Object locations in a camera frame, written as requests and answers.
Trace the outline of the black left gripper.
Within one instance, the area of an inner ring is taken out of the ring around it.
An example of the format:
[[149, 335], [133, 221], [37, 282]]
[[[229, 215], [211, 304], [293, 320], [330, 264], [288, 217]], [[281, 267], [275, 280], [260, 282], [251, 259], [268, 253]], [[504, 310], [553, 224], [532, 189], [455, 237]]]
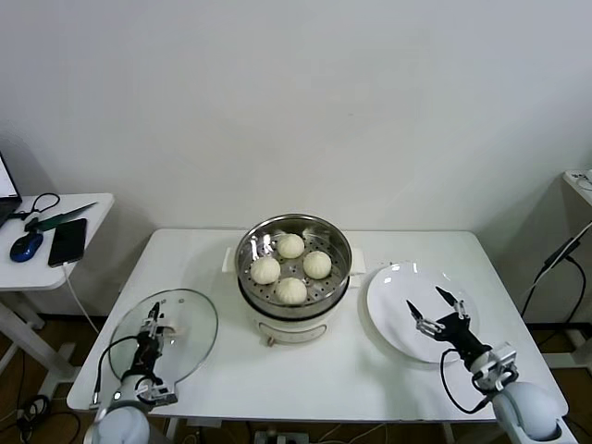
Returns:
[[148, 315], [142, 320], [140, 333], [136, 336], [138, 347], [134, 352], [131, 366], [123, 374], [129, 376], [146, 376], [157, 380], [154, 373], [156, 361], [162, 356], [163, 338], [168, 329], [168, 319], [160, 314], [160, 302], [156, 302]]

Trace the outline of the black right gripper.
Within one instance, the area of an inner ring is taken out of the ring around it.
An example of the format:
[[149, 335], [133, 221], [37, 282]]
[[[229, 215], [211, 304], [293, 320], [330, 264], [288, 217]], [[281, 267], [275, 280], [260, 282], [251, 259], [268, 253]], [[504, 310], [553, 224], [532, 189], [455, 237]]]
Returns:
[[453, 309], [453, 312], [440, 318], [438, 322], [425, 318], [415, 305], [407, 300], [406, 304], [415, 321], [418, 331], [436, 341], [448, 342], [459, 353], [465, 364], [472, 364], [492, 347], [482, 343], [470, 330], [471, 316], [466, 310], [464, 300], [457, 299], [452, 293], [436, 286], [436, 291]]

